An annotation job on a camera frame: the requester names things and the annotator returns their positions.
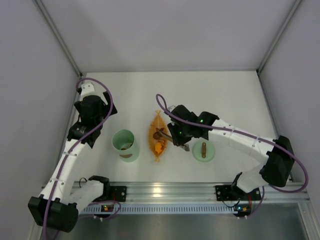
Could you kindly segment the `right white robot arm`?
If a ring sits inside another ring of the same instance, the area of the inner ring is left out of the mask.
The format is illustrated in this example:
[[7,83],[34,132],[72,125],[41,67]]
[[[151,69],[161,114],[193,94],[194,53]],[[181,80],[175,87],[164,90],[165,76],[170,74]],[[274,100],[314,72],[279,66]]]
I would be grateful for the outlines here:
[[290,156],[293,150],[287,137],[262,140],[258,135],[226,123],[215,114],[203,111],[196,115],[182,104],[170,107],[167,115],[171,120],[167,127],[174,145],[180,147],[193,138],[203,138],[236,149],[259,163],[235,176],[230,185],[232,195],[240,198],[267,185],[286,186],[295,162]]

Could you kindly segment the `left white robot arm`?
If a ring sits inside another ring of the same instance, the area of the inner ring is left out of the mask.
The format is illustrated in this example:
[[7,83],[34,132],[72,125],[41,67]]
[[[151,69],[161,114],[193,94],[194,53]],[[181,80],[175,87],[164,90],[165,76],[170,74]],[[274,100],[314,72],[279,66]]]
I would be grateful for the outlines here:
[[77,172],[100,136],[106,117],[118,112],[110,94],[105,91],[103,95],[105,99],[92,94],[74,103],[79,120],[69,129],[61,159],[39,196],[28,201],[28,209],[39,226],[69,233],[84,208],[111,199],[109,179],[97,175],[72,192]]

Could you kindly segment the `metal tongs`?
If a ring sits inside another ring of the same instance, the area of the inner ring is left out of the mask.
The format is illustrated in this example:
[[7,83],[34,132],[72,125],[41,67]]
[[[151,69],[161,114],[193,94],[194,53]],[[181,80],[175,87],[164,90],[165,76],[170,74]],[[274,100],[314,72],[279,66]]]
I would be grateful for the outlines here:
[[182,149],[183,149],[184,151],[186,151],[186,152],[189,152],[189,151],[190,151],[190,147],[189,147],[188,144],[177,145],[176,143],[174,143],[173,138],[172,138],[170,135],[164,133],[164,131],[163,131],[163,137],[161,137],[161,138],[163,138],[163,139],[165,139],[165,140],[167,140],[167,141],[170,141],[170,142],[173,143],[176,147],[180,147],[180,148],[182,148]]

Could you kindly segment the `brown food piece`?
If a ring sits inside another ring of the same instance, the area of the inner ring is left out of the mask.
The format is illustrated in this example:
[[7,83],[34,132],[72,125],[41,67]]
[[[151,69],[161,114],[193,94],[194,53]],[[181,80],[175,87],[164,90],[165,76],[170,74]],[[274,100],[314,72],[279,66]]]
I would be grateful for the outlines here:
[[162,138],[164,135],[163,135],[163,130],[164,128],[156,128],[155,129],[156,131],[154,132],[154,134],[152,135],[152,137],[155,139],[155,140],[159,140],[160,138]]

